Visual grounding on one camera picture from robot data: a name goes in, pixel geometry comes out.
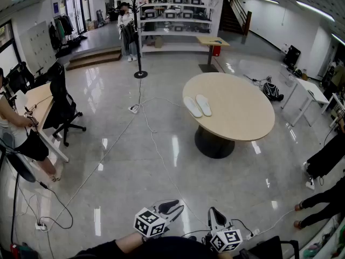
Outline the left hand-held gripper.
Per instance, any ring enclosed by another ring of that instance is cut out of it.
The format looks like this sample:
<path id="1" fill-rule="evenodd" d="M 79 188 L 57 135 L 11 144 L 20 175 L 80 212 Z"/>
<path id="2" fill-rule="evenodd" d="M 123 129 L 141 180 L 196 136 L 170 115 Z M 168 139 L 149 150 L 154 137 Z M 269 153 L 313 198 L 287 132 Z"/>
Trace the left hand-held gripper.
<path id="1" fill-rule="evenodd" d="M 169 222 L 174 222 L 184 211 L 184 205 L 180 205 L 169 212 L 177 204 L 179 204 L 178 200 L 170 199 L 160 201 L 158 206 L 143 207 L 135 215 L 134 229 L 144 237 L 155 237 L 163 234 L 167 231 Z"/>

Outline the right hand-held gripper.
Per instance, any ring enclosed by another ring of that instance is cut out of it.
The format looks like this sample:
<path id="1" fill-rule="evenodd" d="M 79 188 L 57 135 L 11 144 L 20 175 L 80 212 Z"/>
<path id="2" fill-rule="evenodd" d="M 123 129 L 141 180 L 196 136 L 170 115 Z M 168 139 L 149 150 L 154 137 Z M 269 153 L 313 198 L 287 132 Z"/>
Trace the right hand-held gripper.
<path id="1" fill-rule="evenodd" d="M 215 207 L 208 210 L 208 225 L 211 229 L 210 244 L 218 253 L 236 250 L 243 242 L 240 230 L 235 229 L 232 222 L 227 221 L 226 216 Z"/>

